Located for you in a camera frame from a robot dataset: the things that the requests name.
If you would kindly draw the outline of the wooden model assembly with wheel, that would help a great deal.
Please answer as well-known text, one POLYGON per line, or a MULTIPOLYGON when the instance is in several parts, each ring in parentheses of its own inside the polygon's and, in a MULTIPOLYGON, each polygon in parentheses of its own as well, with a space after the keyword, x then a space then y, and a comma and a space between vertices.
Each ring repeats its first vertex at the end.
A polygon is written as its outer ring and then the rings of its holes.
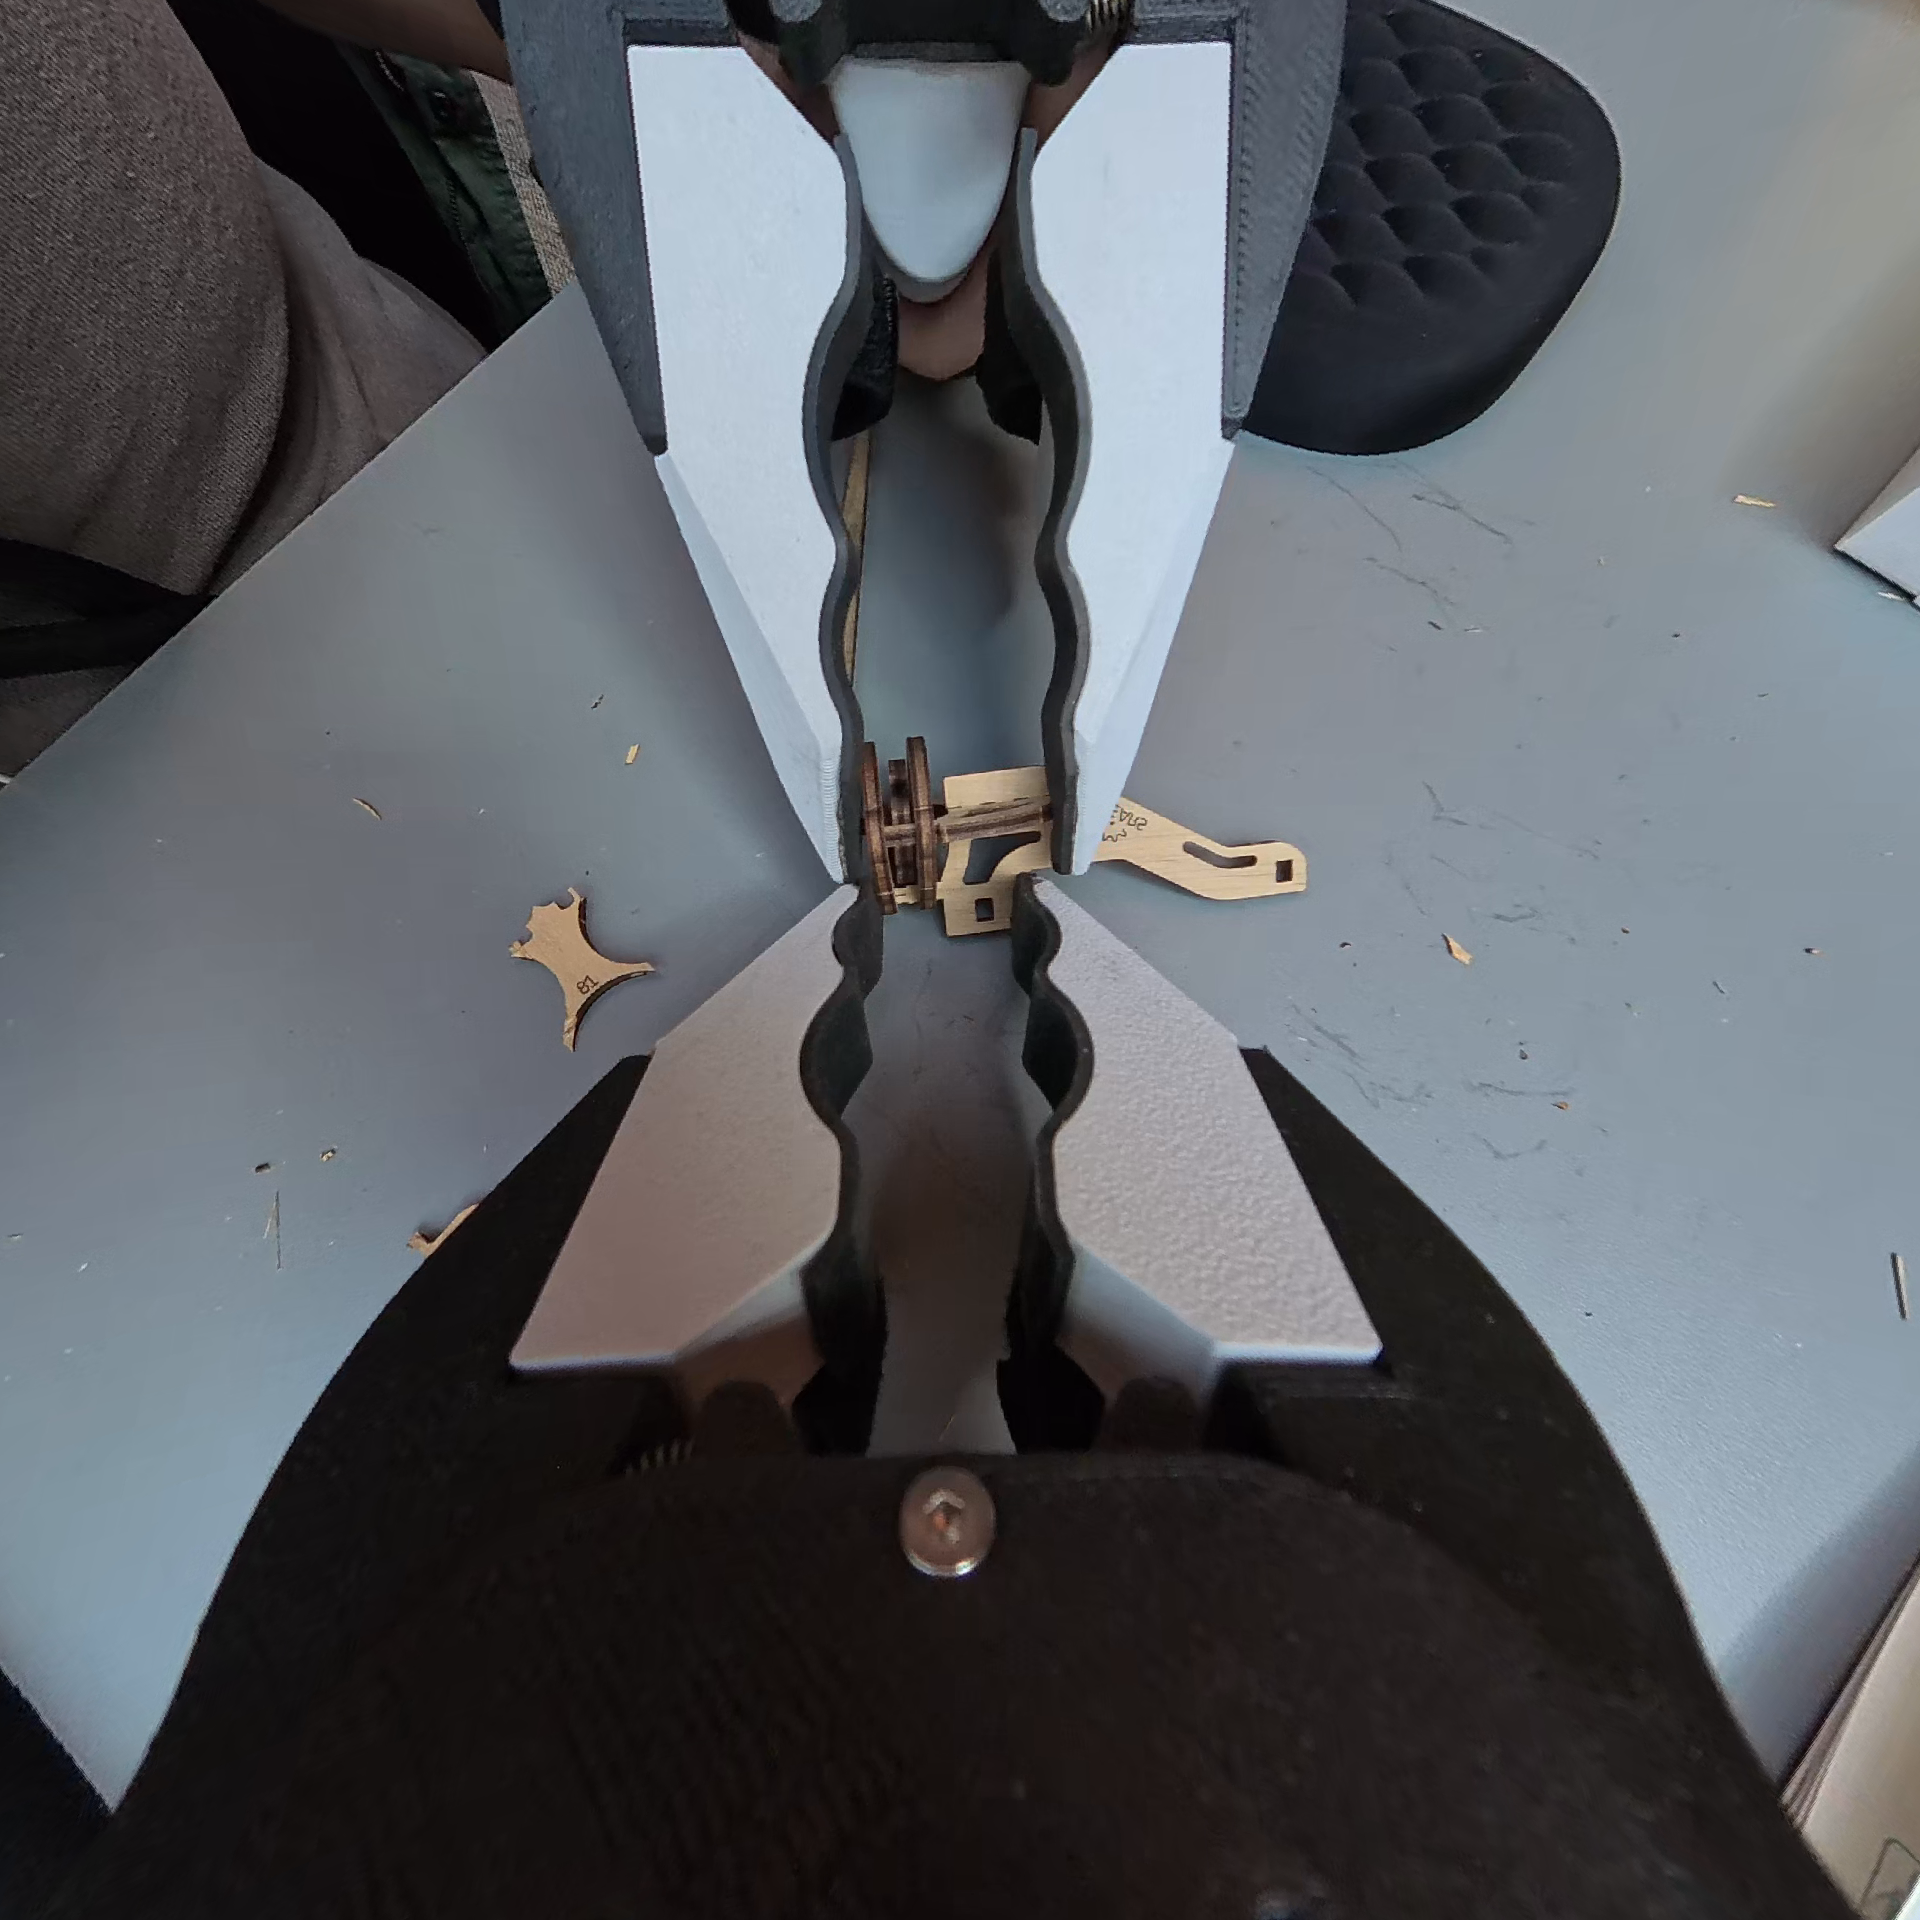
MULTIPOLYGON (((885 915, 930 907, 952 936, 1003 932, 1013 926, 1018 879, 1049 865, 1054 819, 1041 765, 934 781, 921 735, 907 739, 899 758, 883 758, 866 743, 860 797, 861 840, 885 915)), ((1308 860, 1296 846, 1222 846, 1130 797, 1113 806, 1096 861, 1118 861, 1221 902, 1296 896, 1308 886, 1308 860)))

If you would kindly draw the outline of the dark green jacket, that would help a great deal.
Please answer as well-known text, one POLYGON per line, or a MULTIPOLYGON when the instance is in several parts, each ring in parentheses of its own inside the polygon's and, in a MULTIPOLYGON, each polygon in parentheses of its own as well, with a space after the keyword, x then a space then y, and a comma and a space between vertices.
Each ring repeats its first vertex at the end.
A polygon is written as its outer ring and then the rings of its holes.
POLYGON ((340 40, 460 264, 468 333, 498 344, 573 271, 510 83, 340 40))

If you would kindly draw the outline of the thin wooden stick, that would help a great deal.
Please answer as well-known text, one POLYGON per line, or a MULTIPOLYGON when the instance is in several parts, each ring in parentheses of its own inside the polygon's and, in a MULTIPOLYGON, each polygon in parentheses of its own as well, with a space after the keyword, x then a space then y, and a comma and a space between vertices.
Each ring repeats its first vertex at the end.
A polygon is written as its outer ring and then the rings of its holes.
POLYGON ((842 660, 848 686, 857 673, 857 620, 864 581, 864 553, 874 479, 874 430, 864 428, 848 438, 848 469, 838 489, 838 516, 848 535, 848 608, 842 627, 842 660))

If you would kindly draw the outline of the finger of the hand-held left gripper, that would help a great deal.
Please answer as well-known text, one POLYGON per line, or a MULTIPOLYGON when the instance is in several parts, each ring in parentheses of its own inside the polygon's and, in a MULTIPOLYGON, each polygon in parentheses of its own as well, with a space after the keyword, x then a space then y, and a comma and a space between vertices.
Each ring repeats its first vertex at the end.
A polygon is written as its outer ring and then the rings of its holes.
POLYGON ((857 563, 830 476, 872 315, 851 155, 722 5, 501 14, 537 173, 761 740, 828 872, 852 878, 857 563))
POLYGON ((1134 5, 1064 121, 1022 137, 1061 872, 1093 861, 1136 760, 1328 153, 1347 14, 1134 5))

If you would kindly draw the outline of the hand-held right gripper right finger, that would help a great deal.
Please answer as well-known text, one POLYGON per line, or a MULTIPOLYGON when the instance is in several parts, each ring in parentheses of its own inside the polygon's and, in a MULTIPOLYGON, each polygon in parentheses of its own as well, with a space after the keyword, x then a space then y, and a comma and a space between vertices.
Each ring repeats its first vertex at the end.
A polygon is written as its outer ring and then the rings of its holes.
POLYGON ((1088 1446, 1134 1384, 1205 1424, 1241 1366, 1374 1391, 1381 1335, 1232 1030, 1037 876, 1014 975, 1048 1102, 1006 1307, 1014 1449, 1088 1446))

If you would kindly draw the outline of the person in grey shirt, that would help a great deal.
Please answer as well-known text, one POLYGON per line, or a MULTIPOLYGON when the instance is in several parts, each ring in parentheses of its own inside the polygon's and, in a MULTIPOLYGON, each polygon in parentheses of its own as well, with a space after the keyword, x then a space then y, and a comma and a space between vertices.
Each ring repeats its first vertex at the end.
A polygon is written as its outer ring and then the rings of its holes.
POLYGON ((260 165, 170 5, 3 5, 3 532, 222 587, 483 344, 260 165))

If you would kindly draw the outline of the curved wooden offcut piece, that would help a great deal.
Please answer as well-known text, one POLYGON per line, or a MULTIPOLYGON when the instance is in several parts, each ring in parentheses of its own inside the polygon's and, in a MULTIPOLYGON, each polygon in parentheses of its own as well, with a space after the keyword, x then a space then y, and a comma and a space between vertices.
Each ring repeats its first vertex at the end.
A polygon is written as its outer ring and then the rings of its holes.
POLYGON ((564 900, 537 902, 523 932, 510 943, 510 956, 542 966, 556 977, 562 995, 562 1045, 579 1047, 586 1013, 614 984, 652 975, 657 966, 644 960, 617 960, 601 953, 586 923, 586 896, 579 886, 568 889, 564 900))

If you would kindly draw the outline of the white cardboard box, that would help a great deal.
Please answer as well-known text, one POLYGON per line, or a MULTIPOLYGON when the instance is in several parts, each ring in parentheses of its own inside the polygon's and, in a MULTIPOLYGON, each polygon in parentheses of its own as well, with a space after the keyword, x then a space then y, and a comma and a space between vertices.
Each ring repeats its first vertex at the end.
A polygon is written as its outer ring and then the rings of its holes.
POLYGON ((1920 587, 1918 478, 1920 453, 1916 449, 1833 544, 1836 553, 1883 579, 1913 604, 1920 587))

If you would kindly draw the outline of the person's left hand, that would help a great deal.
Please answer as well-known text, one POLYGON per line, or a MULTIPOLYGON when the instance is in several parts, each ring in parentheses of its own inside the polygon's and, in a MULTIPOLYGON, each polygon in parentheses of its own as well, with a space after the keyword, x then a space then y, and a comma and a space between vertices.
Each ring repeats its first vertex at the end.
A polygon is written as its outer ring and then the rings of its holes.
POLYGON ((968 374, 985 344, 985 280, 968 278, 939 301, 899 297, 899 365, 945 381, 968 374))

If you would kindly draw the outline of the black dimpled wrist rest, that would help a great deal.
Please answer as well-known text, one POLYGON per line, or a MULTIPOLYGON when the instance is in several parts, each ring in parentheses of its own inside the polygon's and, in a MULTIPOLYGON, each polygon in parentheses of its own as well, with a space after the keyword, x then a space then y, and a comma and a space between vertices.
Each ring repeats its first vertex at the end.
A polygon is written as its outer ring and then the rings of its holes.
POLYGON ((1617 132, 1569 71, 1428 1, 1349 5, 1328 155, 1243 428, 1337 455, 1480 417, 1610 239, 1617 132))

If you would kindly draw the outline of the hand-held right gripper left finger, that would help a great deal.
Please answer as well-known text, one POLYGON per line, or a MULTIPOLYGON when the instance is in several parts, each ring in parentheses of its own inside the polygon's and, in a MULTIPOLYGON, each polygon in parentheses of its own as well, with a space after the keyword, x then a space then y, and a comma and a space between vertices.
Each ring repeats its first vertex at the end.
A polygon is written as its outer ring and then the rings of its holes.
POLYGON ((812 1449, 868 1449, 885 1303, 845 1109, 880 948, 874 891, 843 885, 661 1038, 514 1372, 654 1372, 690 1409, 756 1382, 812 1449))

